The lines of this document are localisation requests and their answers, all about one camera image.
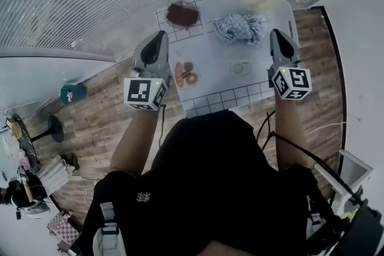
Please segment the blue checked clothes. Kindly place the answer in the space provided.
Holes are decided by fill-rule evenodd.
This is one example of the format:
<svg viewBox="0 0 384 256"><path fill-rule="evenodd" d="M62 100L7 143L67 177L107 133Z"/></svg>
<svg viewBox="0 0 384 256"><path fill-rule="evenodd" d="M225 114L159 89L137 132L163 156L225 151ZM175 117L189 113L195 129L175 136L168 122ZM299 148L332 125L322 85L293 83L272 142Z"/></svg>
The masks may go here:
<svg viewBox="0 0 384 256"><path fill-rule="evenodd" d="M261 47L265 37L263 16L250 14L231 14L222 20L213 22L216 36L225 44L245 41L248 46Z"/></svg>

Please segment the person's right forearm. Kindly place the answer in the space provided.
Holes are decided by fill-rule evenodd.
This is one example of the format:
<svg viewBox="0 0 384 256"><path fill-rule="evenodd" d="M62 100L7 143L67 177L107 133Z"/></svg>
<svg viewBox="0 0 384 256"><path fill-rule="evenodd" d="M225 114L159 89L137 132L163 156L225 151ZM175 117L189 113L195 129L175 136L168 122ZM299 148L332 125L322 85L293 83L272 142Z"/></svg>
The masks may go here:
<svg viewBox="0 0 384 256"><path fill-rule="evenodd" d="M275 132L303 149L308 149L296 102L282 100L278 94L275 96ZM301 150L279 138L275 139L275 143L279 171L295 164L312 168L311 158Z"/></svg>

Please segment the yellow wooden item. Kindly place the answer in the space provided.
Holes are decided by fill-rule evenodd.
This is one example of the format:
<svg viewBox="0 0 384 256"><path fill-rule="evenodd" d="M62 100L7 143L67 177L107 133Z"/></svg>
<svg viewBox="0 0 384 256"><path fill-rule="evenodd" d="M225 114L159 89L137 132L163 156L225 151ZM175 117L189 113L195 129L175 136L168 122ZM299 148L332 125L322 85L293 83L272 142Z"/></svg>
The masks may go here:
<svg viewBox="0 0 384 256"><path fill-rule="evenodd" d="M19 140L23 135L20 124L14 118L9 118L9 122L11 127L11 134Z"/></svg>

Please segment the person's black clothing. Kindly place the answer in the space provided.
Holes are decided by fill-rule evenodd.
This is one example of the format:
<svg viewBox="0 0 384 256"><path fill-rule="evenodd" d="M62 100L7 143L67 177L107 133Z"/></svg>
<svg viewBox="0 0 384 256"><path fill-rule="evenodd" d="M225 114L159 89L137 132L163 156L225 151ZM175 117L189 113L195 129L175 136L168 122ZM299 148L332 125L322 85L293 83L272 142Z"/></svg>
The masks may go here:
<svg viewBox="0 0 384 256"><path fill-rule="evenodd" d="M83 256L111 202L127 256L196 256L216 241L256 256L307 256L306 190L295 165L276 171L253 128L231 111L179 121L150 171L99 181L77 240Z"/></svg>

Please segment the dark green round bin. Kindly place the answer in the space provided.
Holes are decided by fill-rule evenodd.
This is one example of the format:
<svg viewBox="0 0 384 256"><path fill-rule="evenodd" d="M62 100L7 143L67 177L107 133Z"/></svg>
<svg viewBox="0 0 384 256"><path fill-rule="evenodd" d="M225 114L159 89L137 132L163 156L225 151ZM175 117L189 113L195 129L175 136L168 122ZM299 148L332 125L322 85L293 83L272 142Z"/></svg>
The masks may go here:
<svg viewBox="0 0 384 256"><path fill-rule="evenodd" d="M78 103L86 97L86 87L83 84L63 85L61 88L60 99L64 105Z"/></svg>

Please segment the dark grey equipment case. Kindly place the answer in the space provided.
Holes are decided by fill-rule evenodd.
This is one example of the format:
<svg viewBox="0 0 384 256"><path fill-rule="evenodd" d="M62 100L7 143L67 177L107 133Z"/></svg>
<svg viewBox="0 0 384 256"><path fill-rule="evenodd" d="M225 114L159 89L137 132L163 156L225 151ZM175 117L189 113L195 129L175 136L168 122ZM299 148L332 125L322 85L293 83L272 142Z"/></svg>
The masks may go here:
<svg viewBox="0 0 384 256"><path fill-rule="evenodd" d="M384 226L382 214L372 209L365 199L355 214L348 232L338 245L339 256L375 256Z"/></svg>

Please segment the white frame shelf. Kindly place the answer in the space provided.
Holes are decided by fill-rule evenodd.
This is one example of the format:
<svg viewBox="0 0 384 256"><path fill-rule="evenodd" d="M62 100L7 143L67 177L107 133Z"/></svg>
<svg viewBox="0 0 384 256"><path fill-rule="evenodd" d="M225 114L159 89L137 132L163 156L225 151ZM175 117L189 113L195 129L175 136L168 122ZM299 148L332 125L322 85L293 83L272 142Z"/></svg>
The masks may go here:
<svg viewBox="0 0 384 256"><path fill-rule="evenodd" d="M340 171L341 179L356 195L363 199L364 188L371 177L373 168L344 149L339 149L338 152L340 158L343 159ZM358 207L358 204L347 190L325 168L318 163L314 165L314 168L331 184L335 192L331 207L336 215L341 217L344 212L353 211Z"/></svg>

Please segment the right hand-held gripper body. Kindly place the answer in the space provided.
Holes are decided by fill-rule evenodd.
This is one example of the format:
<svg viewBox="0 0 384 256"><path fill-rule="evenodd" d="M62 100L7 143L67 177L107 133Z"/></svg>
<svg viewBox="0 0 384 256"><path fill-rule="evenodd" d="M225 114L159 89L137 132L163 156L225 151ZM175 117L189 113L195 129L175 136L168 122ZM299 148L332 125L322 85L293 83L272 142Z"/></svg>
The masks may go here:
<svg viewBox="0 0 384 256"><path fill-rule="evenodd" d="M302 100L312 91L310 70L301 60L274 61L267 72L269 87L276 90L282 100Z"/></svg>

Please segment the black round pedestal table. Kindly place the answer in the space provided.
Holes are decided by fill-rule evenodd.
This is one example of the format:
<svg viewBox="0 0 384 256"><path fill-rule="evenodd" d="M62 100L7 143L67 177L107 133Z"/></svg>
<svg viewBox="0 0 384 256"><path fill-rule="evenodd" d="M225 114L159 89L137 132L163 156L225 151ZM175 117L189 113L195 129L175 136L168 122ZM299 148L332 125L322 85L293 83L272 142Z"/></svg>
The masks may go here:
<svg viewBox="0 0 384 256"><path fill-rule="evenodd" d="M21 128L22 135L19 139L19 145L20 148L25 151L26 157L29 160L29 164L31 166L30 172L36 173L40 169L40 162L38 160L33 142L48 135L50 135L52 139L57 143L63 142L64 132L62 129L61 122L56 116L50 115L47 120L47 130L41 133L40 135L30 137L29 132L19 115L14 114L12 115L11 119L15 121L15 123L19 124Z"/></svg>

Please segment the clear plastic storage bin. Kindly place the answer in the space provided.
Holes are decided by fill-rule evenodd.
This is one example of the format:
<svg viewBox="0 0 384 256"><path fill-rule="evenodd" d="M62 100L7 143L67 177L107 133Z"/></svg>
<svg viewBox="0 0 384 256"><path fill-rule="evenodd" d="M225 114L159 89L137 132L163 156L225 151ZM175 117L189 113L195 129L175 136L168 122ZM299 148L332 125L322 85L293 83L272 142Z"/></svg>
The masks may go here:
<svg viewBox="0 0 384 256"><path fill-rule="evenodd" d="M203 0L200 8L204 34L193 50L206 58L228 63L240 60L270 66L272 56L269 36L273 29L284 32L296 44L299 43L293 10L286 0ZM240 40L226 44L218 39L212 23L222 21L231 14L256 15L262 18L265 34L260 47L251 47Z"/></svg>

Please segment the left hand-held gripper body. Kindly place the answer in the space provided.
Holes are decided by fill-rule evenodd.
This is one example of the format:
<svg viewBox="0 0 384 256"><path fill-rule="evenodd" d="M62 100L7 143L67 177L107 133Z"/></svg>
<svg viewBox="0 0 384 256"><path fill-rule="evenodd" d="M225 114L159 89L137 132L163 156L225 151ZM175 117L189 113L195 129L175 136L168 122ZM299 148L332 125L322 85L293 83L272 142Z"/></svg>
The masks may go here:
<svg viewBox="0 0 384 256"><path fill-rule="evenodd" d="M166 70L163 77L134 67L124 79L124 103L136 110L159 110L172 78Z"/></svg>

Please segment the pink checked bag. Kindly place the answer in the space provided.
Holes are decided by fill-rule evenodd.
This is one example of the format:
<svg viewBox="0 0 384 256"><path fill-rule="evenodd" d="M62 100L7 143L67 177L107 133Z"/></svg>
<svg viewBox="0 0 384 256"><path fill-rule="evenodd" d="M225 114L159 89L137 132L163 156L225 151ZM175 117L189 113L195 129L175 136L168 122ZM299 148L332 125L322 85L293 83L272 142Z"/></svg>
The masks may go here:
<svg viewBox="0 0 384 256"><path fill-rule="evenodd" d="M69 223L73 212L61 211L56 214L53 219L47 224L50 232L68 245L72 245L79 236L79 232Z"/></svg>

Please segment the person's left forearm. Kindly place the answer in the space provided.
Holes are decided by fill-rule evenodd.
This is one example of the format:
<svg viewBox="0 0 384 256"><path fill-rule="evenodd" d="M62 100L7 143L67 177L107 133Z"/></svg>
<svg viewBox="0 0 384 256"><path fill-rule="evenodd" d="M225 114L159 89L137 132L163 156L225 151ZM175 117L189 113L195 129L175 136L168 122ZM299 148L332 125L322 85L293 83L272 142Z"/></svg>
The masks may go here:
<svg viewBox="0 0 384 256"><path fill-rule="evenodd" d="M110 170L126 171L134 177L142 174L147 162L159 111L135 111L110 160Z"/></svg>

